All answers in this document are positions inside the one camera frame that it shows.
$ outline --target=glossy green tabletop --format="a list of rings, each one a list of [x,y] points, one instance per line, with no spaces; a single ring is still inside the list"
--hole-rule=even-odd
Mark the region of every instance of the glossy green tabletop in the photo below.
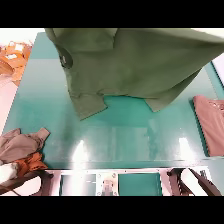
[[[223,98],[216,76],[208,64],[175,101],[156,113],[143,99],[107,96],[108,109],[80,121],[57,51],[45,33],[39,33],[4,133],[14,128],[22,133],[47,128],[51,135],[43,154],[50,169],[208,165],[224,193],[224,160],[208,157],[192,102],[198,94]]]

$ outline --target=brown clothing pile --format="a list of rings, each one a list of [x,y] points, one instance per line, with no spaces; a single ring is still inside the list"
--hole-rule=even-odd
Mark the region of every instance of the brown clothing pile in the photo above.
[[[195,112],[210,156],[224,156],[224,100],[194,97]]]
[[[42,155],[39,152],[36,152],[25,159],[19,159],[14,161],[18,163],[18,177],[23,177],[26,173],[34,170],[45,170],[48,167],[41,162]]]
[[[49,134],[45,128],[30,134],[21,134],[17,128],[0,136],[0,160],[10,163],[28,157],[43,147]]]

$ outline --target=garment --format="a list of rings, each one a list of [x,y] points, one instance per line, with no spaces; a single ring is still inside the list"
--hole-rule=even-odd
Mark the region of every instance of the garment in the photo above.
[[[210,156],[224,156],[224,100],[194,97],[194,107]]]
[[[41,162],[42,155],[39,152],[33,153],[24,159],[14,161],[18,164],[18,177],[23,177],[33,170],[46,170],[48,167]]]
[[[31,134],[21,134],[17,128],[0,136],[0,160],[10,163],[26,158],[43,147],[49,134],[45,128]]]
[[[17,163],[8,163],[0,166],[0,184],[17,177]]]
[[[224,51],[224,39],[179,28],[45,28],[84,119],[105,95],[144,98],[153,111],[171,103],[200,69]]]

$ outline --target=rust brown cloth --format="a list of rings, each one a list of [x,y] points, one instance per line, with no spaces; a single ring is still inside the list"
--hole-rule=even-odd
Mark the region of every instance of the rust brown cloth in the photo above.
[[[42,154],[36,152],[25,159],[14,161],[18,163],[18,177],[23,177],[26,173],[34,170],[46,170],[48,167],[41,161]]]
[[[194,107],[210,156],[224,156],[224,100],[194,97]]]
[[[41,128],[36,133],[21,134],[20,128],[0,136],[0,160],[3,163],[23,159],[40,150],[50,132]]]

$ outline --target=olive green sweatshirt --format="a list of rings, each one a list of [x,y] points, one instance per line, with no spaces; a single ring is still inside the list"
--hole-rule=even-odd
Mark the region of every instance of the olive green sweatshirt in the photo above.
[[[153,111],[171,103],[224,39],[188,28],[45,28],[56,46],[80,119],[107,106],[104,95],[144,98]]]

